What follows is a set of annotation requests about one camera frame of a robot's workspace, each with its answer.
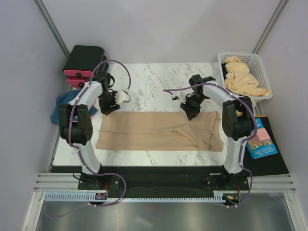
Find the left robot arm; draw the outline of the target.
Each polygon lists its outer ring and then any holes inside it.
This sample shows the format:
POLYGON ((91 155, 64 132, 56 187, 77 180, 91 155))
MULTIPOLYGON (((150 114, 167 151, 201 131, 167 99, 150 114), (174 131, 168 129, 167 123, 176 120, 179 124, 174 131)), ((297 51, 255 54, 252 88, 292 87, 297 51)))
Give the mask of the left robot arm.
POLYGON ((59 106, 60 137, 73 148, 82 165, 82 172, 88 174, 89 184, 95 189, 105 185, 105 176, 100 174, 102 165, 92 146, 93 125, 90 109, 99 100, 100 111, 110 115, 120 109, 117 91, 112 91, 110 82, 114 77, 104 68, 98 76, 92 72, 84 87, 69 103, 59 106))

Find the lower black pink drawer box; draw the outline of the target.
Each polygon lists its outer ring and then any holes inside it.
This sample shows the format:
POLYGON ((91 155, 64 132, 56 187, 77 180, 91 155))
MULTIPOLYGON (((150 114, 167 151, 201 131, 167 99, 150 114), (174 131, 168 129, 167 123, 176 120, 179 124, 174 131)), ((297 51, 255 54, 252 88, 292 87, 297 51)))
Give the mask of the lower black pink drawer box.
POLYGON ((96 65, 105 60, 107 60, 105 55, 99 58, 86 56, 69 58, 63 68, 63 72, 67 76, 67 83, 77 89, 83 88, 96 65))

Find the upper black pink drawer box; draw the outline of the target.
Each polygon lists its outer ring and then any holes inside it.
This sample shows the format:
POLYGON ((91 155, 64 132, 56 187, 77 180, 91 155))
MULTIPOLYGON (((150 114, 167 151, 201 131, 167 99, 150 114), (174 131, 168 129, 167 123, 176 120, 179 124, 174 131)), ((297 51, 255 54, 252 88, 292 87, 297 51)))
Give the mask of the upper black pink drawer box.
POLYGON ((88 78, 104 57, 105 50, 99 46, 75 45, 66 61, 63 72, 68 77, 88 78))

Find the blue t shirt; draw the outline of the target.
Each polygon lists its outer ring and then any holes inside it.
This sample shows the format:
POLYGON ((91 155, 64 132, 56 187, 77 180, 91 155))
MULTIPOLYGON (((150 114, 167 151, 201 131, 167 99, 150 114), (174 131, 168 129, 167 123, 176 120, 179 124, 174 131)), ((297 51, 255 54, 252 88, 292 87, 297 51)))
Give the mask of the blue t shirt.
POLYGON ((70 101, 72 101, 81 90, 71 90, 67 92, 66 94, 63 94, 61 96, 58 96, 56 99, 56 107, 53 111, 53 114, 51 115, 51 123, 54 125, 59 124, 59 106, 63 104, 68 104, 70 101))

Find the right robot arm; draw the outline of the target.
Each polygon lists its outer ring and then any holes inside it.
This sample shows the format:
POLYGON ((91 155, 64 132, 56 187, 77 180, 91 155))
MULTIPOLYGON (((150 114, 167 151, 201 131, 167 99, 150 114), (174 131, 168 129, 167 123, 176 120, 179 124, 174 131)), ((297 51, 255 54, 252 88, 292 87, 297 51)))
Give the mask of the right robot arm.
POLYGON ((228 137, 228 146, 223 164, 227 173, 220 177, 220 183, 223 188, 232 189, 238 183, 235 174, 244 169, 244 151, 248 138, 257 127, 252 101, 248 96, 234 95, 218 84, 213 77, 202 78, 200 75, 193 75, 189 79, 189 84, 193 94, 180 97, 180 108, 184 110, 188 120, 199 115, 201 103, 205 99, 213 100, 222 108, 222 128, 228 137))

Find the white plastic basket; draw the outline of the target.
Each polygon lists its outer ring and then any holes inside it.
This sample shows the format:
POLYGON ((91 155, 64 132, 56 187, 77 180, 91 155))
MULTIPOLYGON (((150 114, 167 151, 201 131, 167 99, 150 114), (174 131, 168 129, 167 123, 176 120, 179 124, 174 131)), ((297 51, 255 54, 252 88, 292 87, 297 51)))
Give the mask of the white plastic basket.
POLYGON ((226 73, 227 73, 224 60, 231 56, 237 56, 238 58, 241 59, 243 63, 246 63, 248 65, 250 74, 252 74, 259 82, 259 86, 258 86, 259 88, 270 90, 270 94, 267 97, 250 97, 250 96, 249 97, 251 99, 254 99, 256 103, 261 100, 270 99, 272 97, 272 91, 271 91, 268 76, 266 74, 266 71, 261 61, 260 56, 254 53, 221 52, 218 54, 219 69, 220 69, 220 75, 221 75, 221 81, 222 81, 223 88, 226 89, 224 80, 226 79, 226 73))

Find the black pink drawer box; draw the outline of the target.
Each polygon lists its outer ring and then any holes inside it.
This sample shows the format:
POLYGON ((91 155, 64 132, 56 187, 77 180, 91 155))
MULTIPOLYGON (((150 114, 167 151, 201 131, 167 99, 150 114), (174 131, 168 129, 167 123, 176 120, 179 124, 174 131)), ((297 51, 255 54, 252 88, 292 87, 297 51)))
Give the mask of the black pink drawer box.
POLYGON ((66 61, 63 72, 68 77, 88 78, 104 57, 105 50, 99 46, 75 45, 66 61))
POLYGON ((63 68, 63 72, 67 76, 67 83, 77 89, 83 88, 96 65, 105 60, 107 60, 105 55, 99 58, 86 56, 69 58, 63 68))

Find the pink cube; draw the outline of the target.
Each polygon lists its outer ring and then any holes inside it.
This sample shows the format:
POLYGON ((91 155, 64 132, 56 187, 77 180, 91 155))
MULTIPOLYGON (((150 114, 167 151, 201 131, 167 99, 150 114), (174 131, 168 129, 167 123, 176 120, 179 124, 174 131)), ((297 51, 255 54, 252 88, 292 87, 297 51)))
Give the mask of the pink cube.
POLYGON ((266 142, 270 140, 270 136, 265 128, 259 128, 257 130, 256 136, 252 139, 252 142, 254 144, 266 142))

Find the light yellow t shirt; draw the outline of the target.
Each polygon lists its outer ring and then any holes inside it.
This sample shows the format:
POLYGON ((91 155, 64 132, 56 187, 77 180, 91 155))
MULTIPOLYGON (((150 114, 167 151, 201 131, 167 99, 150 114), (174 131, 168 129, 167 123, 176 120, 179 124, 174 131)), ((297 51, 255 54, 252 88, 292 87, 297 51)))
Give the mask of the light yellow t shirt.
POLYGON ((248 65, 237 56, 231 56, 224 60, 227 70, 225 87, 229 91, 243 96, 267 97, 269 89, 259 88, 259 82, 250 74, 248 65))

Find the blue storey treehouse book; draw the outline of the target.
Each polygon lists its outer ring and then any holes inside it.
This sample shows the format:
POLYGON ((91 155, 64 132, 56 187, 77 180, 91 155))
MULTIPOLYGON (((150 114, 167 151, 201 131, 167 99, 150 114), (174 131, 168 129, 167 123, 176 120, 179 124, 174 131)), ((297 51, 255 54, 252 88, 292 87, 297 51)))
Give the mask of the blue storey treehouse book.
MULTIPOLYGON (((257 129, 265 128, 264 123, 261 121, 261 118, 256 118, 257 129)), ((254 144, 252 139, 248 140, 246 143, 246 148, 248 149, 252 159, 258 159, 265 156, 273 155, 278 153, 278 149, 273 142, 273 139, 258 144, 254 144)))

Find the yellow mug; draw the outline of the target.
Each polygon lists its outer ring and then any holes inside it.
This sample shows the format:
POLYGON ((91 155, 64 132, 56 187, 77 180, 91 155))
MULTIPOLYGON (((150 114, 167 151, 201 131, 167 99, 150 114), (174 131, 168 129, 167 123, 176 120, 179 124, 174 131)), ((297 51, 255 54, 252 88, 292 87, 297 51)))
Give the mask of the yellow mug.
POLYGON ((251 99, 251 104, 252 104, 252 109, 255 109, 256 107, 256 102, 254 99, 251 99))

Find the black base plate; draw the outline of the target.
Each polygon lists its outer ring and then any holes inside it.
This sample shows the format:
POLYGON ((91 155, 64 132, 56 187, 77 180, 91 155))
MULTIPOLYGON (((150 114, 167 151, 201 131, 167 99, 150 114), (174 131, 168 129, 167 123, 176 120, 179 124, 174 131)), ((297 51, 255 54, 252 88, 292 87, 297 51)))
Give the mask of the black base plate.
POLYGON ((111 197, 196 198, 214 191, 249 189, 248 174, 224 167, 102 167, 100 176, 81 173, 78 189, 107 190, 111 197))

